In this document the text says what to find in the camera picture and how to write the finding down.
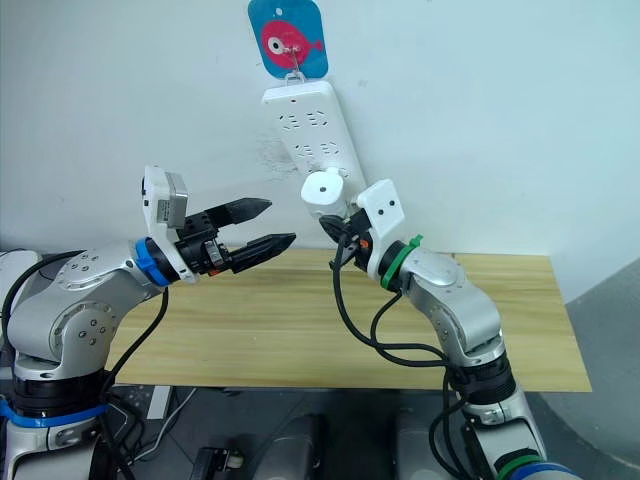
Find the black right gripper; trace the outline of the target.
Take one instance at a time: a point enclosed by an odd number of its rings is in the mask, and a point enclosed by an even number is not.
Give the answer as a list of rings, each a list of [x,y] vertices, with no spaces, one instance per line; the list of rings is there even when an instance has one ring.
[[[342,265],[350,261],[366,271],[372,253],[371,223],[364,209],[358,210],[345,223],[338,215],[323,215],[319,223],[329,237],[343,250]]]

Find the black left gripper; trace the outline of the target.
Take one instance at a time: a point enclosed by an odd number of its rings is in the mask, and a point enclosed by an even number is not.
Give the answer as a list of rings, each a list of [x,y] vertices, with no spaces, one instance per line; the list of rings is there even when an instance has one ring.
[[[231,253],[217,242],[217,236],[221,228],[252,220],[271,206],[270,200],[245,197],[189,215],[177,230],[179,240],[175,246],[196,274],[216,275],[227,270],[240,273],[253,268],[282,254],[296,234],[265,235]]]

